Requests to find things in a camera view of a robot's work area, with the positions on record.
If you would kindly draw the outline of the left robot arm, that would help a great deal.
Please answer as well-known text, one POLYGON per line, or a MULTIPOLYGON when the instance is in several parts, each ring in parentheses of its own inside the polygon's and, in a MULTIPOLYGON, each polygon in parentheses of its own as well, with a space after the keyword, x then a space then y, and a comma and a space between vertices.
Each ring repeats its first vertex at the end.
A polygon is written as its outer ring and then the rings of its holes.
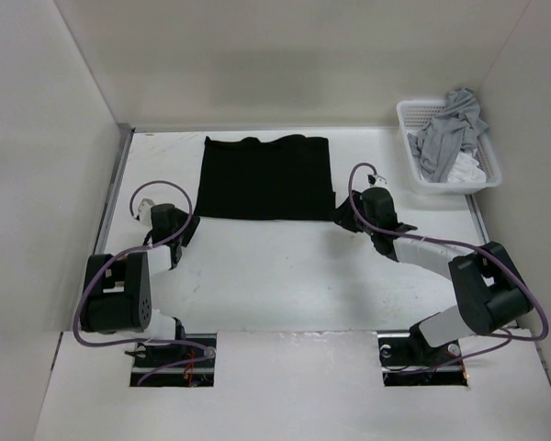
POLYGON ((187 356, 186 331, 179 319, 153 307, 151 278, 177 267, 200 217, 171 203, 156 204, 145 198, 137 209, 136 220, 149 228, 143 240, 145 251, 133 251, 117 261, 112 260, 112 254, 88 258, 86 286, 102 266, 107 269, 79 312, 79 329, 141 339, 156 345, 156 355, 165 365, 178 366, 187 356))

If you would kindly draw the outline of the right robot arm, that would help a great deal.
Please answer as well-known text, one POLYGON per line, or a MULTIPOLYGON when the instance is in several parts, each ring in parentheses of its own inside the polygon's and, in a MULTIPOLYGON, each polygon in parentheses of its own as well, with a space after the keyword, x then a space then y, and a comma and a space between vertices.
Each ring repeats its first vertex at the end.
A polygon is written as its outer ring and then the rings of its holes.
POLYGON ((452 283, 455 306, 416 322, 405 337, 379 341, 380 362, 386 368, 430 368, 449 357, 459 359, 458 340, 502 337, 506 324, 534 307, 503 245, 421 236, 415 226, 399 221, 393 198, 383 187, 353 191, 334 210, 332 220, 349 232, 367 234, 387 259, 418 266, 452 283))

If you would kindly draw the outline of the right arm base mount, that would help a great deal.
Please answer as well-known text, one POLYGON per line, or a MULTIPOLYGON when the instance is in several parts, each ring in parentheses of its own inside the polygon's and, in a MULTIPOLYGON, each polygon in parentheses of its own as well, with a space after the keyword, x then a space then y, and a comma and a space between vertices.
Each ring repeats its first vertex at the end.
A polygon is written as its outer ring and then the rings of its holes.
POLYGON ((387 387, 467 386, 463 362, 451 364, 462 356, 457 340, 430 346, 416 324, 408 331, 378 334, 377 343, 387 387))

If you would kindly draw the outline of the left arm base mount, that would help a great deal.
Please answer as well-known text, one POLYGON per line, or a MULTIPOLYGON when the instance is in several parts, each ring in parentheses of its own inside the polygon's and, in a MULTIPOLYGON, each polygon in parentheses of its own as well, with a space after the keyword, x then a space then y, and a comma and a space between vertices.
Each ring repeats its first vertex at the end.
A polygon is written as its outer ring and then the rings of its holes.
POLYGON ((193 346, 137 344, 125 352, 132 360, 129 385, 142 388, 210 388, 214 358, 193 346))

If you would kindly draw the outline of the black tank top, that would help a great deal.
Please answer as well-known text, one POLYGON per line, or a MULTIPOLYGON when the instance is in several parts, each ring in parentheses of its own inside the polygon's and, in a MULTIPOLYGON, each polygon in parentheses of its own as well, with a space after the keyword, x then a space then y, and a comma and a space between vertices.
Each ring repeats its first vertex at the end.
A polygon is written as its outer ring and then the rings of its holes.
POLYGON ((330 221, 336 196, 329 140, 205 139, 196 215, 239 221, 330 221))

